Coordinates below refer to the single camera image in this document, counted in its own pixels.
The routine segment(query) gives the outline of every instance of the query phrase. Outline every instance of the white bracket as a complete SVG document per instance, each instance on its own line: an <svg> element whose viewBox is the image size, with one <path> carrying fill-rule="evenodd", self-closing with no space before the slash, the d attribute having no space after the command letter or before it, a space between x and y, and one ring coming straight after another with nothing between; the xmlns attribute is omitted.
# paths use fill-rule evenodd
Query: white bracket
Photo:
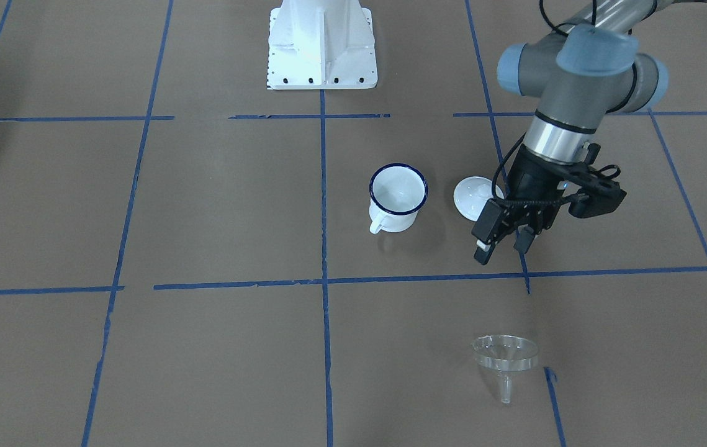
<svg viewBox="0 0 707 447"><path fill-rule="evenodd" d="M378 83L372 12L359 0L283 0L271 11L268 88L353 89Z"/></svg>

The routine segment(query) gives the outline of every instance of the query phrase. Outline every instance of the white mug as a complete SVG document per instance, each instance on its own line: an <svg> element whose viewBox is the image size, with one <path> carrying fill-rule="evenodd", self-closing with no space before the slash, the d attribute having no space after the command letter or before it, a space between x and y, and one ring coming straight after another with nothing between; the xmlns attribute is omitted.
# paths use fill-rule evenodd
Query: white mug
<svg viewBox="0 0 707 447"><path fill-rule="evenodd" d="M381 167L370 179L370 232L402 232L427 198L428 184L418 170L403 163Z"/></svg>

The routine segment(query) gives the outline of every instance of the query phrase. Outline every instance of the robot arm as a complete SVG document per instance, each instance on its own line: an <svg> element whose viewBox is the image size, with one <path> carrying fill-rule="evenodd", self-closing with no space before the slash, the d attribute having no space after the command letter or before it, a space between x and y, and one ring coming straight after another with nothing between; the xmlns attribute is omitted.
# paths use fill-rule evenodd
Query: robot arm
<svg viewBox="0 0 707 447"><path fill-rule="evenodd" d="M561 206L588 218L615 211L626 196L615 178L620 168L592 165L599 153L593 135L607 113L651 107L662 98L668 73L654 57L637 54L637 39L624 33L674 0L602 0L597 23L583 8L534 45L512 45L498 63L506 90L540 98L507 175L507 196L487 201L472 229L475 259L486 264L500 241L517 232L515 249L526 253L550 229ZM563 196L566 184L580 189Z"/></svg>

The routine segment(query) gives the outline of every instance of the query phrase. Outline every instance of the light blue cap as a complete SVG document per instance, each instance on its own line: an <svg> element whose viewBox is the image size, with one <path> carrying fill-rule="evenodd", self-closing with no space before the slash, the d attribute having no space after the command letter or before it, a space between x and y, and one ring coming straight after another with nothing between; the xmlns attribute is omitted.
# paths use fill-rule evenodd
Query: light blue cap
<svg viewBox="0 0 707 447"><path fill-rule="evenodd" d="M657 102L659 102L659 100L662 99L662 96L665 96L665 92L668 91L668 68L665 67L665 63L662 63L656 57L651 57L651 59L653 59L655 65L657 65L657 89L654 90L654 94L652 94L649 102L647 102L645 106L641 107L644 109L656 106Z"/></svg>
<svg viewBox="0 0 707 447"><path fill-rule="evenodd" d="M497 82L500 87L510 93L521 94L520 85L518 85L518 62L521 59L521 52L527 43L516 43L510 45L500 57L500 62L497 63Z"/></svg>
<svg viewBox="0 0 707 447"><path fill-rule="evenodd" d="M580 24L557 54L557 65L580 76L613 76L632 66L638 47L632 36Z"/></svg>

